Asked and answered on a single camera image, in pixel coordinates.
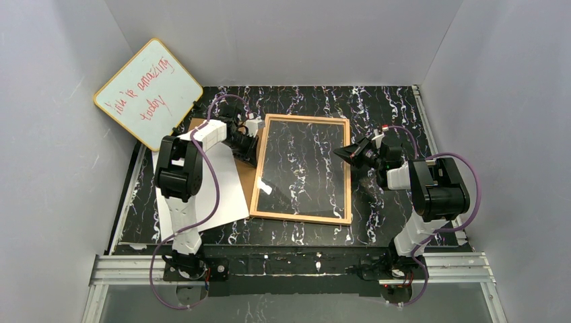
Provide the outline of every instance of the wall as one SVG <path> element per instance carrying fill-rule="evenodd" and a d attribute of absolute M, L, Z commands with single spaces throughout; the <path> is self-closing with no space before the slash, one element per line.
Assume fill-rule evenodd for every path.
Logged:
<path fill-rule="evenodd" d="M 421 83 L 461 0 L 107 1 L 133 51 L 158 37 L 201 85 Z"/>
<path fill-rule="evenodd" d="M 483 182 L 468 235 L 510 322 L 571 315 L 571 3 L 462 4 L 421 86 L 441 151 Z"/>
<path fill-rule="evenodd" d="M 81 321 L 135 143 L 92 103 L 133 53 L 79 2 L 0 1 L 0 322 Z"/>

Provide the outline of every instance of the wooden frame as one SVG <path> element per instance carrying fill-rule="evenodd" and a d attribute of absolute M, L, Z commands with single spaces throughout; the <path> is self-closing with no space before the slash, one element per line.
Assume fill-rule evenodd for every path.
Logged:
<path fill-rule="evenodd" d="M 269 129 L 272 121 L 286 121 L 286 122 L 303 122 L 303 123 L 323 123 L 323 124 L 340 124 L 343 126 L 343 145 L 349 145 L 351 143 L 350 139 L 350 128 L 349 120 L 342 118 L 327 118 L 318 116 L 292 116 L 283 114 L 266 114 L 265 119 L 265 129 L 261 138 L 260 154 L 258 158 L 258 167 L 256 168 L 256 177 L 254 179 L 254 192 L 252 193 L 252 202 L 250 204 L 250 215 L 254 217 L 264 217 L 270 219 L 280 219 L 280 220 L 294 220 L 303 222 L 313 222 L 313 223 L 327 223 L 327 224 L 341 224 L 349 225 L 351 224 L 352 214 L 351 214 L 351 166 L 348 163 L 344 163 L 344 218 L 330 218 L 330 217 L 319 217 L 314 215 L 299 215 L 299 214 L 287 214 L 287 213 L 272 213 L 265 211 L 258 211 L 258 199 L 260 188 L 258 186 L 259 178 L 263 175 L 264 161 L 266 155 L 267 139 L 269 134 Z"/>

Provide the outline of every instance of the marble tabletop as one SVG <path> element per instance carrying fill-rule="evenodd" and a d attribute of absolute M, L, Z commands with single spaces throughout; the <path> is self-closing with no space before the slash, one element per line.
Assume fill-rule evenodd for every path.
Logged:
<path fill-rule="evenodd" d="M 300 116 L 347 118 L 351 142 L 369 136 L 384 124 L 409 129 L 419 145 L 420 157 L 429 156 L 430 148 L 412 87 L 205 87 L 198 101 L 208 106 L 215 97 L 236 94 L 243 97 L 257 115 L 266 113 Z M 179 126 L 187 131 L 193 116 L 204 117 L 204 109 L 193 109 Z M 412 144 L 405 133 L 391 130 L 388 135 L 402 142 L 406 158 L 413 156 Z M 204 244 L 260 246 L 388 246 L 405 225 L 412 205 L 408 191 L 383 191 L 372 172 L 354 174 L 351 181 L 351 225 L 301 223 L 251 217 L 202 233 Z M 151 153 L 144 151 L 142 166 L 135 176 L 133 194 L 128 196 L 124 225 L 119 229 L 119 245 L 157 244 L 160 223 L 153 184 Z M 435 246 L 457 246 L 454 234 L 438 235 Z"/>

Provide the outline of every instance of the glass panel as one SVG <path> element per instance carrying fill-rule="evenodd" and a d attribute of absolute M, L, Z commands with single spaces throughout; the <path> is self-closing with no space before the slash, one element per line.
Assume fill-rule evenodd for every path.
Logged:
<path fill-rule="evenodd" d="M 158 289 L 178 305 L 175 286 Z M 200 292 L 199 287 L 179 289 L 178 297 L 193 302 Z M 178 311 L 159 303 L 149 286 L 112 285 L 101 322 L 492 322 L 479 283 L 430 284 L 417 303 L 402 310 L 382 302 L 347 294 L 235 295 L 210 297 L 191 311 Z"/>

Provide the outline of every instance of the purple cable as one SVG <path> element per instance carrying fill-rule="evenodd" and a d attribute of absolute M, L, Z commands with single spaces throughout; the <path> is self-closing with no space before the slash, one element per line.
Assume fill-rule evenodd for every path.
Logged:
<path fill-rule="evenodd" d="M 456 231 L 463 230 L 470 223 L 472 223 L 472 221 L 476 218 L 476 214 L 478 213 L 478 210 L 480 208 L 481 185 L 480 185 L 480 179 L 476 173 L 476 170 L 474 169 L 474 166 L 472 166 L 472 164 L 470 164 L 469 161 L 467 161 L 464 157 L 458 155 L 457 153 L 437 153 L 437 154 L 434 154 L 430 157 L 427 157 L 426 159 L 434 159 L 434 158 L 438 158 L 438 157 L 442 157 L 442 156 L 451 156 L 451 157 L 457 158 L 457 159 L 461 160 L 464 164 L 466 164 L 466 166 L 468 166 L 468 168 L 470 169 L 470 172 L 472 172 L 472 175 L 474 176 L 474 181 L 476 182 L 476 202 L 474 203 L 474 209 L 472 210 L 472 214 L 470 214 L 470 217 L 468 217 L 468 220 L 466 220 L 466 222 L 464 222 L 464 224 L 462 224 L 458 227 L 453 227 L 451 229 L 441 227 L 440 229 L 434 230 L 433 234 L 431 234 L 428 238 L 422 240 L 419 244 L 417 244 L 412 249 L 412 252 L 411 252 L 412 259 L 414 260 L 414 262 L 416 262 L 422 268 L 422 271 L 424 272 L 424 284 L 422 285 L 422 289 L 420 290 L 418 295 L 416 295 L 416 297 L 414 297 L 410 301 L 403 303 L 403 306 L 411 305 L 411 304 L 415 303 L 417 300 L 419 300 L 420 297 L 422 297 L 422 295 L 424 294 L 424 291 L 426 290 L 426 287 L 428 285 L 428 271 L 426 270 L 426 266 L 424 266 L 424 264 L 422 264 L 422 262 L 420 260 L 418 260 L 415 256 L 415 253 L 420 249 L 420 246 L 423 246 L 424 244 L 427 244 L 428 242 L 430 242 L 430 240 L 432 240 L 432 238 L 440 232 L 456 232 Z"/>
<path fill-rule="evenodd" d="M 414 140 L 414 136 L 410 132 L 410 130 L 406 129 L 403 126 L 389 126 L 389 129 L 401 129 L 401 130 L 405 131 L 407 133 L 407 135 L 409 135 L 409 139 L 411 141 L 412 147 L 414 148 L 414 159 L 417 159 L 418 158 L 418 148 L 417 148 L 416 140 Z"/>
<path fill-rule="evenodd" d="M 175 237 L 175 235 L 177 234 L 181 234 L 182 232 L 188 230 L 188 229 L 192 229 L 194 227 L 198 227 L 199 225 L 202 225 L 204 223 L 206 223 L 206 221 L 210 220 L 214 214 L 216 213 L 216 211 L 218 210 L 218 205 L 220 204 L 220 185 L 218 184 L 218 178 L 216 177 L 216 173 L 214 172 L 214 167 L 212 167 L 212 164 L 210 163 L 210 159 L 208 159 L 208 157 L 206 156 L 206 153 L 204 152 L 204 150 L 202 149 L 202 147 L 200 146 L 200 144 L 198 144 L 198 141 L 196 141 L 195 139 L 195 133 L 206 127 L 208 125 L 208 122 L 210 121 L 210 116 L 211 116 L 211 112 L 212 112 L 212 108 L 214 107 L 214 105 L 219 102 L 220 100 L 224 99 L 224 98 L 238 98 L 240 100 L 242 100 L 242 102 L 244 103 L 244 107 L 246 108 L 247 111 L 250 111 L 248 104 L 246 103 L 246 101 L 244 99 L 242 99 L 239 96 L 235 96 L 234 94 L 226 94 L 223 96 L 219 96 L 218 98 L 214 99 L 214 101 L 212 101 L 212 103 L 210 104 L 210 107 L 208 108 L 208 115 L 207 115 L 207 119 L 206 122 L 204 122 L 203 124 L 199 125 L 198 127 L 194 128 L 191 131 L 191 140 L 192 142 L 195 144 L 196 148 L 198 149 L 198 152 L 202 155 L 202 158 L 204 159 L 204 161 L 206 162 L 206 165 L 208 166 L 208 169 L 210 170 L 210 173 L 212 174 L 212 178 L 214 179 L 214 188 L 216 190 L 216 201 L 214 202 L 214 208 L 212 209 L 212 212 L 210 212 L 210 214 L 203 219 L 202 221 L 196 222 L 194 224 L 188 225 L 186 227 L 183 227 L 179 230 L 177 230 L 176 232 L 174 232 L 174 234 L 171 234 L 170 236 L 168 236 L 166 239 L 162 240 L 157 247 L 155 248 L 155 250 L 153 251 L 153 255 L 151 256 L 151 266 L 149 267 L 149 284 L 151 285 L 151 289 L 153 291 L 153 294 L 155 294 L 155 297 L 157 297 L 157 299 L 162 303 L 162 305 L 166 306 L 167 308 L 172 308 L 173 310 L 186 310 L 189 308 L 193 308 L 197 305 L 199 305 L 200 303 L 202 303 L 202 301 L 205 298 L 201 299 L 200 301 L 192 304 L 192 305 L 187 305 L 187 306 L 174 306 L 174 305 L 170 305 L 169 303 L 167 303 L 164 299 L 162 299 L 162 297 L 160 297 L 157 289 L 155 288 L 155 285 L 153 284 L 153 265 L 155 264 L 155 257 L 157 256 L 157 252 L 160 249 L 160 247 L 162 247 L 166 242 L 168 242 L 169 240 L 171 240 L 172 238 Z"/>

